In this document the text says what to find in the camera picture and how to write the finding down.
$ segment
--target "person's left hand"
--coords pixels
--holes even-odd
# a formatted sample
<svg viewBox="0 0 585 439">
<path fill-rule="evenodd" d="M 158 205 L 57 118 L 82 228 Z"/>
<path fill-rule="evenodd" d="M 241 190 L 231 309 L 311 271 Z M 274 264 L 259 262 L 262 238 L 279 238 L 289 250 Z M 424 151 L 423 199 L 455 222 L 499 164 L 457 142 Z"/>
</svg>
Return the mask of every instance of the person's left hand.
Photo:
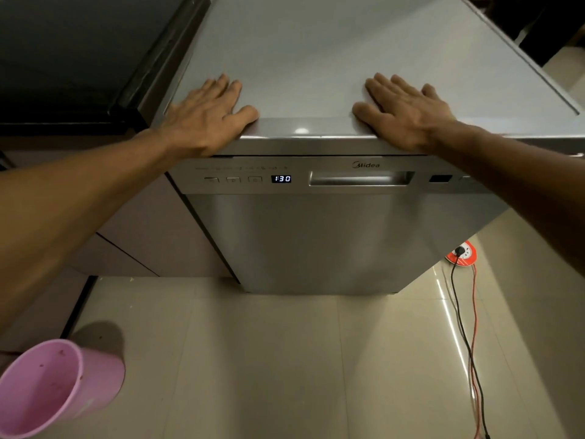
<svg viewBox="0 0 585 439">
<path fill-rule="evenodd" d="M 215 154 L 259 117 L 253 106 L 232 113 L 242 84 L 236 80 L 228 85 L 228 76 L 222 74 L 218 80 L 209 79 L 200 89 L 191 91 L 178 105 L 169 105 L 157 132 L 180 158 Z"/>
</svg>

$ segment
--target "hand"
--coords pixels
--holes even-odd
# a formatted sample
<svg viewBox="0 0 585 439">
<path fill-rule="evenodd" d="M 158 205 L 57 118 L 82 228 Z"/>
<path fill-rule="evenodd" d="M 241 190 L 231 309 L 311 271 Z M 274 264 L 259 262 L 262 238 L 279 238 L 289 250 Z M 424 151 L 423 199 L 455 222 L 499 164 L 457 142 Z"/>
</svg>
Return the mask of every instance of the hand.
<svg viewBox="0 0 585 439">
<path fill-rule="evenodd" d="M 191 91 L 178 105 L 169 105 L 159 128 L 179 157 L 209 157 L 238 137 L 244 127 L 255 121 L 258 111 L 244 106 L 233 114 L 242 84 L 223 74 L 209 79 L 201 89 Z"/>
<path fill-rule="evenodd" d="M 353 113 L 399 149 L 431 154 L 435 149 L 434 130 L 457 121 L 431 85 L 426 84 L 419 91 L 398 75 L 388 80 L 377 73 L 366 80 L 366 89 L 381 111 L 359 102 L 353 106 Z"/>
</svg>

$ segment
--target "pink bucket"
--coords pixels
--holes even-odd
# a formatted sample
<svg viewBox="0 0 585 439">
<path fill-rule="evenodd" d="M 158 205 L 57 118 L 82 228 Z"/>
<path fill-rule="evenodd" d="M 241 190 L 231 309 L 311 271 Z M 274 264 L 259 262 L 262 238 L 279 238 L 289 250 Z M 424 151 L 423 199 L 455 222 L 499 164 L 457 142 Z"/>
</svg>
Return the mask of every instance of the pink bucket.
<svg viewBox="0 0 585 439">
<path fill-rule="evenodd" d="M 0 437 L 33 436 L 57 420 L 105 407 L 124 381 L 122 360 L 54 339 L 22 354 L 0 377 Z"/>
</svg>

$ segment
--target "person's leg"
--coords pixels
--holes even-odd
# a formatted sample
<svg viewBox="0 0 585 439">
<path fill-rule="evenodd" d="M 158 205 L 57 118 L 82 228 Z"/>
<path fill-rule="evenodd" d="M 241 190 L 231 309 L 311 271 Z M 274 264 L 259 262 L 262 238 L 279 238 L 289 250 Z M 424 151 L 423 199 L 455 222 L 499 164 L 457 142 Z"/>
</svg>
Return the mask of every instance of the person's leg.
<svg viewBox="0 0 585 439">
<path fill-rule="evenodd" d="M 585 23 L 585 0 L 551 0 L 520 44 L 544 66 Z"/>
<path fill-rule="evenodd" d="M 492 0 L 487 17 L 512 40 L 520 31 L 537 19 L 545 0 Z"/>
</svg>

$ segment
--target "brand logo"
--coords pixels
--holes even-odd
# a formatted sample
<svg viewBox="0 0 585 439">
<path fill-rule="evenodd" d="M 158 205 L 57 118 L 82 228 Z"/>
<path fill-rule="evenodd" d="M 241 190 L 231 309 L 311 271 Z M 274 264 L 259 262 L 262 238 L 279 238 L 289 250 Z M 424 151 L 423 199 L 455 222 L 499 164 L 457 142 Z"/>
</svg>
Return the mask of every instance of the brand logo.
<svg viewBox="0 0 585 439">
<path fill-rule="evenodd" d="M 380 165 L 376 163 L 363 163 L 359 161 L 355 161 L 352 163 L 352 168 L 379 168 Z"/>
</svg>

